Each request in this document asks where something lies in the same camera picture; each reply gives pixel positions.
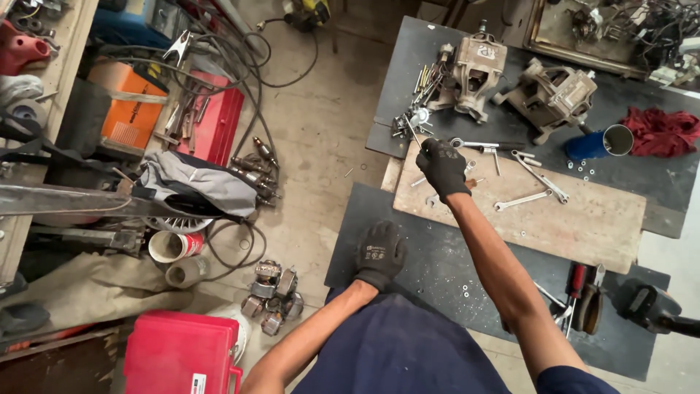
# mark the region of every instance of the black mat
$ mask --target black mat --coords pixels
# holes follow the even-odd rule
[[[501,329],[498,312],[479,282],[459,229],[398,212],[392,208],[393,198],[392,193],[380,189],[359,183],[353,185],[325,285],[347,286],[354,274],[360,234],[380,220],[392,220],[400,226],[409,248],[405,268],[395,280],[394,291],[463,327],[516,342],[514,336]],[[508,246],[539,285],[566,300],[568,260],[518,245]],[[570,334],[571,343],[584,362],[632,379],[646,380],[656,335],[619,317],[613,304],[623,308],[632,289],[641,282],[666,290],[670,280],[665,273],[639,266],[632,266],[625,276],[607,274],[603,283],[605,306],[598,333],[589,336],[572,330]],[[464,297],[464,285],[468,287],[469,297]]]
[[[428,25],[423,20],[410,17],[403,20],[377,105],[375,125],[367,137],[367,149],[398,158],[406,157],[406,139],[392,137],[388,126],[391,126],[395,116],[408,108],[419,68],[435,61],[442,44],[449,42],[457,46],[465,36],[464,32],[455,29],[439,25],[429,29]],[[546,67],[566,64],[551,57],[509,47],[503,72],[505,78],[501,78],[498,86],[487,93],[487,98],[497,91],[514,87],[518,76],[532,57],[537,57]],[[566,65],[588,70],[577,64]],[[700,101],[691,97],[604,72],[596,73],[595,82],[598,89],[594,93],[593,108],[588,112],[587,119],[587,124],[594,130],[617,123],[627,115],[628,106],[640,109],[659,107],[666,112],[685,110],[700,116]],[[562,148],[564,142],[581,135],[577,128],[560,128],[544,145],[536,147],[530,141],[539,133],[510,104],[496,106],[487,100],[484,111],[489,115],[489,120],[482,125],[477,125],[469,115],[460,114],[453,109],[437,111],[430,116],[433,127],[428,129],[435,133],[436,138],[442,139],[460,137],[477,142],[526,142],[527,151],[536,154],[544,168],[583,177],[575,169],[569,170],[566,167],[567,158]],[[591,182],[646,197],[647,218],[643,228],[663,236],[679,238],[699,161],[700,154],[672,159],[609,157],[587,161],[585,171]],[[595,170],[594,175],[588,174],[591,169]]]

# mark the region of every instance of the red toolbox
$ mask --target red toolbox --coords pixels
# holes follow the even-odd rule
[[[129,335],[125,394],[238,393],[243,370],[233,365],[238,322],[171,311],[139,316]]]
[[[193,71],[192,75],[217,86],[225,86],[230,83],[223,76],[206,72]],[[202,122],[194,126],[192,138],[195,139],[195,152],[190,152],[189,141],[184,138],[180,139],[176,150],[226,167],[244,98],[243,93],[237,88],[210,95]],[[197,110],[202,108],[206,99],[206,96],[197,97]]]

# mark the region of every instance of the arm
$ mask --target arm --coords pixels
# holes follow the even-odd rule
[[[243,382],[241,394],[284,393],[284,388],[306,369],[335,329],[378,292],[362,280],[353,281],[255,364]]]
[[[401,272],[405,255],[406,247],[394,223],[379,222],[369,229],[360,238],[352,284],[267,352],[246,377],[241,394],[284,393],[335,329]]]
[[[518,338],[533,383],[540,372],[557,365],[588,372],[554,324],[530,275],[472,201],[464,184],[464,157],[446,142],[432,138],[423,141],[422,147],[428,155],[419,154],[416,164],[457,220],[486,293]]]
[[[474,260],[484,290],[503,321],[518,338],[530,377],[568,365],[588,372],[571,344],[554,324],[530,275],[466,193],[446,197]]]

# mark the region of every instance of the person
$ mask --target person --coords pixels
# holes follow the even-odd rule
[[[590,374],[554,323],[532,279],[465,186],[466,160],[428,138],[416,164],[452,211],[481,284],[513,333],[539,394],[618,393]],[[243,394],[283,393],[315,358],[293,393],[508,393],[467,330],[381,294],[403,268],[406,248],[391,222],[360,240],[357,271],[344,290],[274,346],[248,373]]]

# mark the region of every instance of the navy blue shirt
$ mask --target navy blue shirt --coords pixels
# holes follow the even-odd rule
[[[329,294],[329,300],[341,291]],[[540,373],[539,394],[619,394],[573,367]],[[379,295],[338,327],[293,394],[509,393],[484,351],[459,325]]]

